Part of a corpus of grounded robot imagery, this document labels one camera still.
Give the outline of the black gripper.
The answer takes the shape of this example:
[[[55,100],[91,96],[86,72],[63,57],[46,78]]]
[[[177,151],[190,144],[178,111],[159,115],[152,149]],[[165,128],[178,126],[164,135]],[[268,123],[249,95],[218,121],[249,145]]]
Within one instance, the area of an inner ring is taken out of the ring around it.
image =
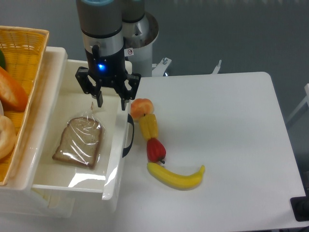
[[[141,75],[129,74],[125,68],[124,49],[104,56],[99,47],[86,51],[88,67],[79,67],[75,77],[85,94],[97,100],[98,107],[103,105],[102,87],[113,88],[121,98],[121,109],[126,110],[128,100],[136,97]]]

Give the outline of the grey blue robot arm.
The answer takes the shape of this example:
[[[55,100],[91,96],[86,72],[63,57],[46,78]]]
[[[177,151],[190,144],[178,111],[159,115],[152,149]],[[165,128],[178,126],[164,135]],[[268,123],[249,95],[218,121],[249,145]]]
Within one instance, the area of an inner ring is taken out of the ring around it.
[[[140,74],[125,68],[123,23],[135,23],[145,15],[142,0],[78,0],[77,12],[82,31],[87,67],[79,67],[75,77],[85,94],[103,105],[102,87],[113,88],[122,110],[135,99]]]

